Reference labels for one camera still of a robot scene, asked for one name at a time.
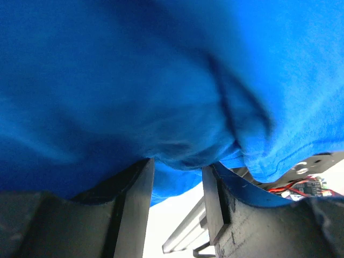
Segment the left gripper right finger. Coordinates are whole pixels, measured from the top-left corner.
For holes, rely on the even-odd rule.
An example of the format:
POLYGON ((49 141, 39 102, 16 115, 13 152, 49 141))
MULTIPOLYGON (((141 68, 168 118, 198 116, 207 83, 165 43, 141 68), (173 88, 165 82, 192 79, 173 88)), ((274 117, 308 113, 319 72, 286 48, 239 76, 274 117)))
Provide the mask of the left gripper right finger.
POLYGON ((343 257, 343 198, 292 201, 215 163, 203 167, 210 244, 217 257, 343 257))

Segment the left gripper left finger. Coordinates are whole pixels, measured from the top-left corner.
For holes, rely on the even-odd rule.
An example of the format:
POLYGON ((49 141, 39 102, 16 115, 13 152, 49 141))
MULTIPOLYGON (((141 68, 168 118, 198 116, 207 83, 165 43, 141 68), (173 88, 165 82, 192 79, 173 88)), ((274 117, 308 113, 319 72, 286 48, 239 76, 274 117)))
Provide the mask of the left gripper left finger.
POLYGON ((154 160, 67 200, 1 192, 1 257, 142 257, 154 160))

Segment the blue t-shirt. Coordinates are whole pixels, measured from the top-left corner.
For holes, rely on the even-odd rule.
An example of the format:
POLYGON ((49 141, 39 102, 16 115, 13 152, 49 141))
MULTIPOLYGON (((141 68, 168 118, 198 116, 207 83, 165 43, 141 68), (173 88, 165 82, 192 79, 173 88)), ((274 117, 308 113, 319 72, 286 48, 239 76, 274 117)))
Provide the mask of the blue t-shirt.
POLYGON ((145 158, 273 182, 343 150, 343 1, 1 1, 1 190, 73 198, 145 158))

